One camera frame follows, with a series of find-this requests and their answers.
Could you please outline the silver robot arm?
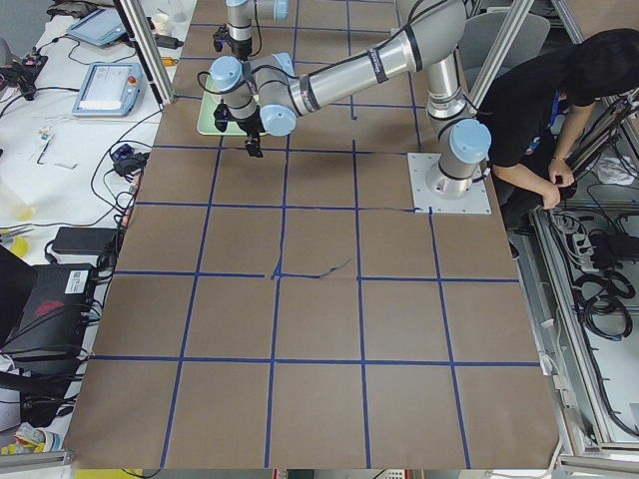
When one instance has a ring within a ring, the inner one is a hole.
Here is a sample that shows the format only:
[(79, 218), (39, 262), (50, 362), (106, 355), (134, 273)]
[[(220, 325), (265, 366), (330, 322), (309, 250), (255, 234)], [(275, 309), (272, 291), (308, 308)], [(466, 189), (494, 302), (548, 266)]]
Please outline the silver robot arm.
[(219, 98), (215, 128), (223, 132), (237, 124), (248, 153), (261, 157), (263, 134), (285, 137), (302, 116), (405, 72), (422, 72), (426, 113), (441, 150), (425, 182), (441, 200), (464, 198), (491, 143), (487, 128), (470, 115), (455, 65), (465, 8), (460, 1), (398, 1), (395, 7), (403, 24), (387, 39), (308, 74), (296, 75), (286, 53), (253, 61), (216, 59), (209, 70)]
[(288, 0), (226, 0), (226, 40), (232, 53), (247, 60), (253, 53), (253, 27), (260, 20), (285, 20)]

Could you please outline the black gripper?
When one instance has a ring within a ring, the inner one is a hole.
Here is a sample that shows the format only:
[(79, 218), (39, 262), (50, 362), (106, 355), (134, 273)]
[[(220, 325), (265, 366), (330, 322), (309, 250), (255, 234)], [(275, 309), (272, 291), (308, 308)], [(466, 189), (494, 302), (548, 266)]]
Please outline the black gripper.
[(263, 124), (259, 113), (253, 113), (242, 119), (242, 130), (247, 134), (245, 149), (250, 157), (262, 158), (264, 153), (261, 148), (260, 134), (263, 132)]
[(228, 44), (231, 48), (233, 55), (240, 60), (247, 60), (253, 53), (253, 38), (250, 37), (244, 40), (238, 40), (230, 37)]

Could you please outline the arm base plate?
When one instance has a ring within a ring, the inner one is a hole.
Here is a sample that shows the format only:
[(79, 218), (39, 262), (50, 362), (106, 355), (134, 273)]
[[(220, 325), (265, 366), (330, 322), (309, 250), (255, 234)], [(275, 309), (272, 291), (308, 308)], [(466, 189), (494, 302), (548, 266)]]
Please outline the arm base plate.
[(436, 215), (490, 215), (485, 178), (479, 168), (469, 179), (454, 180), (440, 170), (439, 158), (440, 154), (407, 154), (414, 211)]

